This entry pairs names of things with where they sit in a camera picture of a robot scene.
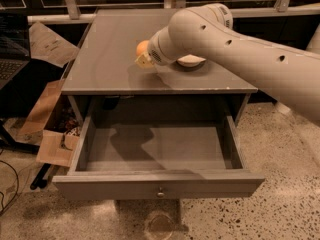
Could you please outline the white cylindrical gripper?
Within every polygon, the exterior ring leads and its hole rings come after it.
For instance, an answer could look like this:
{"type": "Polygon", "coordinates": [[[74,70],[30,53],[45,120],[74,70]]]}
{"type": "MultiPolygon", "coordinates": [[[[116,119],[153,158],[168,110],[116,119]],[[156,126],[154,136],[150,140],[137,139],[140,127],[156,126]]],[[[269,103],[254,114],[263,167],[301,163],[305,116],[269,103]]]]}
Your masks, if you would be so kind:
{"type": "Polygon", "coordinates": [[[147,53],[141,53],[135,63],[143,69],[152,68],[154,63],[161,66],[171,64],[187,54],[183,41],[184,34],[181,31],[164,27],[150,38],[147,53]]]}

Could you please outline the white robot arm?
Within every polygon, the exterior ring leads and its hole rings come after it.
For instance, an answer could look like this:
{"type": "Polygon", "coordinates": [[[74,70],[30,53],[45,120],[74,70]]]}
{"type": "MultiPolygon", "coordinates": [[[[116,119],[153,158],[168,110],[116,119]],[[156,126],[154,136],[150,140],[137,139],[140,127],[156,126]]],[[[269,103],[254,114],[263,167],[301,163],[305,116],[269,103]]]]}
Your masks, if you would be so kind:
{"type": "Polygon", "coordinates": [[[314,124],[320,123],[320,55],[232,30],[223,4],[175,12],[135,60],[142,68],[193,55],[211,60],[314,124]]]}

